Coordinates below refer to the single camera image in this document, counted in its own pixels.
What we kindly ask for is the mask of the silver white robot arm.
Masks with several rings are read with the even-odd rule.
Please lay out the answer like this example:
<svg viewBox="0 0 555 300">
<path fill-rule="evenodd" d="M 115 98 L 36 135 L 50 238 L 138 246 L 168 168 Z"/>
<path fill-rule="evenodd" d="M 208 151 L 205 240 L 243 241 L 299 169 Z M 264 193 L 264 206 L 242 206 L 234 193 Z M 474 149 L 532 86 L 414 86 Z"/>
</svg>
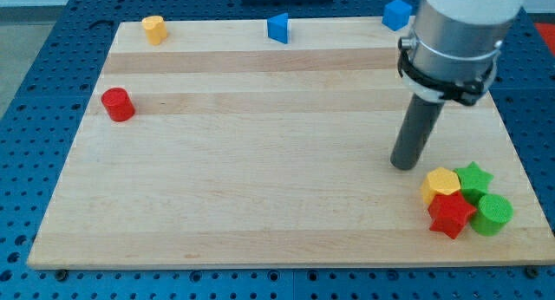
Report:
<svg viewBox="0 0 555 300">
<path fill-rule="evenodd" d="M 421 0 L 399 39 L 398 71 L 416 97 L 474 105 L 493 84 L 508 30 L 525 0 Z"/>
</svg>

